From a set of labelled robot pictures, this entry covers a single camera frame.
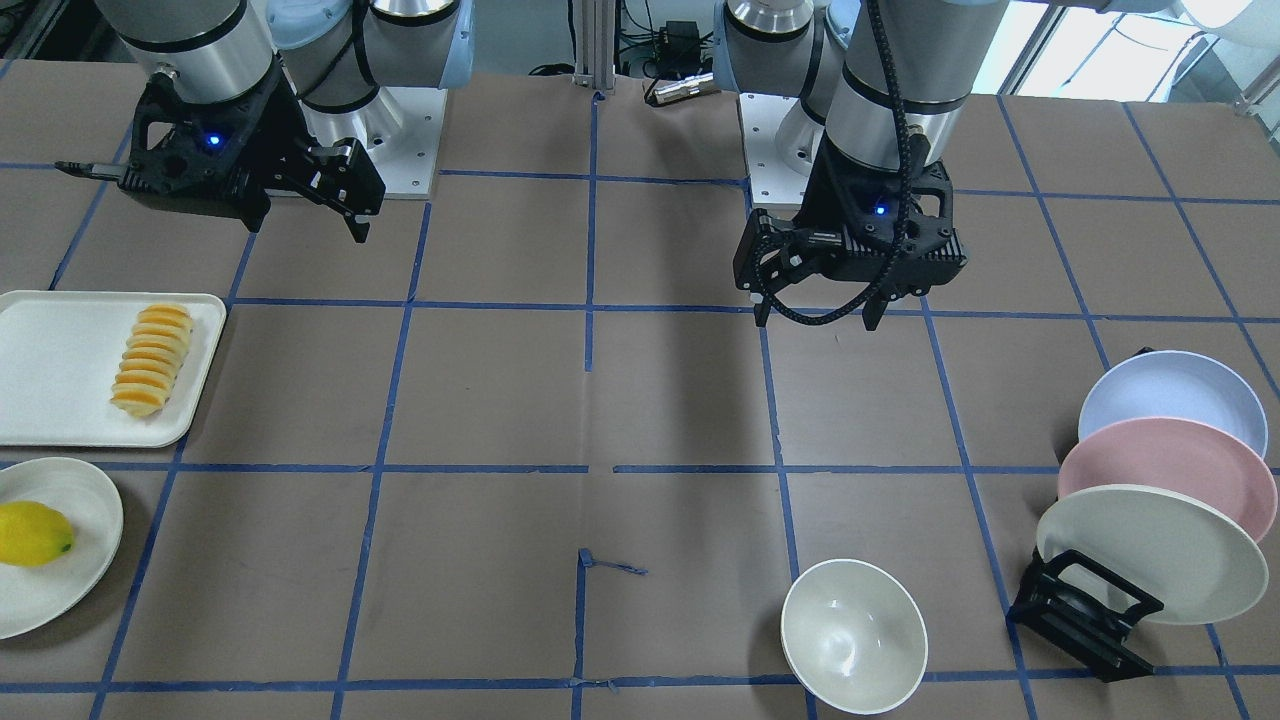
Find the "arm mounting base plate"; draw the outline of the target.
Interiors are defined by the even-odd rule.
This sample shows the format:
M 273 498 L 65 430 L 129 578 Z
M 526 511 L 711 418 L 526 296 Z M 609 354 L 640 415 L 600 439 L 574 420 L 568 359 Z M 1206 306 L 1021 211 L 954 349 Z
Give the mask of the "arm mounting base plate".
M 739 110 L 753 206 L 794 217 L 805 196 L 823 126 L 796 97 L 742 94 Z
M 384 199 L 429 199 L 448 92 L 381 87 L 352 108 L 302 106 L 302 138 L 255 146 L 271 195 L 297 195 L 356 218 Z

